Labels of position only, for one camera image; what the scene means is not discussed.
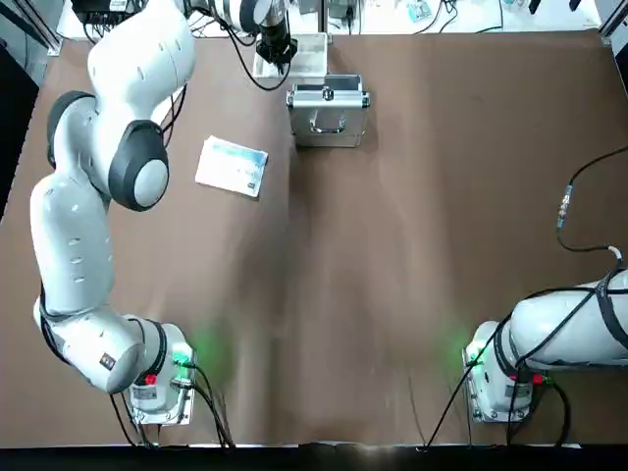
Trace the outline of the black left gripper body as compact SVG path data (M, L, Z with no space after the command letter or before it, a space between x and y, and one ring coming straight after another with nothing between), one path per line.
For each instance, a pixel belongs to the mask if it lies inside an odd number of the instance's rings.
M269 64L288 64L298 50L298 40L291 36L261 37L256 43L256 53Z

